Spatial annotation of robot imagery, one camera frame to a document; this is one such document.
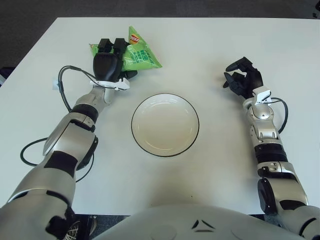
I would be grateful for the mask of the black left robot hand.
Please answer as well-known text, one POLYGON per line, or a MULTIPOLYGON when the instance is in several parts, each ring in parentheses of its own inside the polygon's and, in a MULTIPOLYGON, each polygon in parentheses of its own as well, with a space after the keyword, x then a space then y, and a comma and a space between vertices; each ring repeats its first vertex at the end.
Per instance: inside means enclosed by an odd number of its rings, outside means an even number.
POLYGON ((137 70, 123 70, 123 56, 128 45, 124 38, 116 38, 114 43, 108 38, 100 40, 93 58, 93 73, 98 81, 115 83, 138 74, 137 70))

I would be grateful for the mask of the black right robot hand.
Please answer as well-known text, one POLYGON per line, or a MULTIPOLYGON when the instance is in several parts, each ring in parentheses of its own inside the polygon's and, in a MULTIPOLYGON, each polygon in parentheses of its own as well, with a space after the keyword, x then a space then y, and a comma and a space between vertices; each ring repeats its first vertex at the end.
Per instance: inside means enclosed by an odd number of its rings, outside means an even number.
POLYGON ((253 67, 246 57, 230 64, 224 72, 226 79, 223 88, 229 88, 233 93, 244 99, 253 97, 253 90, 263 86, 261 73, 253 67))

